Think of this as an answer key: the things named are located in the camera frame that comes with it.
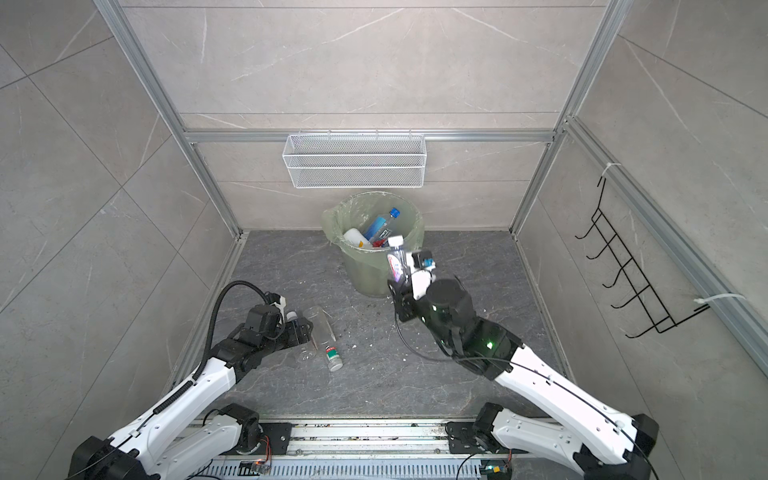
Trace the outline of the purple Ganten water bottle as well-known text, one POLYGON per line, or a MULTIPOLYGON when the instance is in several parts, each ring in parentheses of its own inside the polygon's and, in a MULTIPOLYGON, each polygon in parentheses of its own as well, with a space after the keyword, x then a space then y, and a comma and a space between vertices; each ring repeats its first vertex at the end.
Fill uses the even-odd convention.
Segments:
POLYGON ((395 283, 401 283, 407 279, 408 274, 404 238, 401 235, 391 236, 388 238, 387 244, 389 248, 387 261, 392 279, 395 283))

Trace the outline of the clear plastic cup bottle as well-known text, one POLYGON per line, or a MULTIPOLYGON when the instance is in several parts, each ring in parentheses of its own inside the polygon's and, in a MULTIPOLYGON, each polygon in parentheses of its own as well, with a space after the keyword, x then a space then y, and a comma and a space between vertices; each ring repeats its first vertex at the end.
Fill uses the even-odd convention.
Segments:
POLYGON ((312 340, 319 351, 326 353, 329 348, 335 348, 337 339, 330 325, 330 316, 320 306, 308 308, 305 317, 313 325, 312 340))

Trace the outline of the clear bottle blue cap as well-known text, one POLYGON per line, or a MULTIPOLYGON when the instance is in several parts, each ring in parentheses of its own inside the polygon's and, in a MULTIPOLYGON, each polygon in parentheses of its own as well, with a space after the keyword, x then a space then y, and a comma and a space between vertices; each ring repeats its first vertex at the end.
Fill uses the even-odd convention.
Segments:
POLYGON ((400 211, 392 208, 387 214, 376 216, 363 233, 364 237, 373 245, 381 245, 393 232, 394 222, 399 218, 400 211))

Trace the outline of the clear bottle yellow label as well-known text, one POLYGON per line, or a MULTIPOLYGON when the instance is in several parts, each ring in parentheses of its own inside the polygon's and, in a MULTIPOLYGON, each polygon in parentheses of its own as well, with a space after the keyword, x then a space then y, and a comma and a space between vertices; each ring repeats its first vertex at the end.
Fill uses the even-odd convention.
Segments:
POLYGON ((370 241, 356 228, 351 228, 343 234, 347 243, 356 248, 371 248, 370 241))

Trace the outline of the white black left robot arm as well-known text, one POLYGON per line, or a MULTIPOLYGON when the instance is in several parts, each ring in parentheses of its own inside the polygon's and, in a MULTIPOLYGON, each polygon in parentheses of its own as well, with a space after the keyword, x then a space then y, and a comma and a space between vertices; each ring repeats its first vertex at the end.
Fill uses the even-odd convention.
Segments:
POLYGON ((310 342, 313 324, 279 305, 257 305, 211 348, 200 370, 106 439, 91 436, 74 451, 70 479, 186 479, 229 451, 267 451, 258 414, 215 406, 267 356, 310 342))

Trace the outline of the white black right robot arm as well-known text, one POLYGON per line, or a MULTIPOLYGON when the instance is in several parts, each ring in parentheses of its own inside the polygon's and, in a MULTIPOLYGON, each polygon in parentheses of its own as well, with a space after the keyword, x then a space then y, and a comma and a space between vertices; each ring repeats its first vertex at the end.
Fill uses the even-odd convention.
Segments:
POLYGON ((571 383, 507 328, 480 317, 459 281, 438 279, 422 295, 404 280, 391 280, 388 288, 396 321, 420 321, 443 353, 440 362, 493 381, 548 415, 543 421, 485 404, 472 426, 484 450, 520 450, 586 479, 659 476, 650 461, 659 432, 655 420, 613 409, 571 383))

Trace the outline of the small bottle green red label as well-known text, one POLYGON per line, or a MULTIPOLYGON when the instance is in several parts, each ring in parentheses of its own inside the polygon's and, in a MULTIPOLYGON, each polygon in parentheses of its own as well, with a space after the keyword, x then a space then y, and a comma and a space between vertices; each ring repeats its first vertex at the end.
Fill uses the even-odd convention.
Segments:
POLYGON ((334 346, 327 347, 325 349, 325 355, 330 372, 336 372, 343 367, 343 360, 334 346))

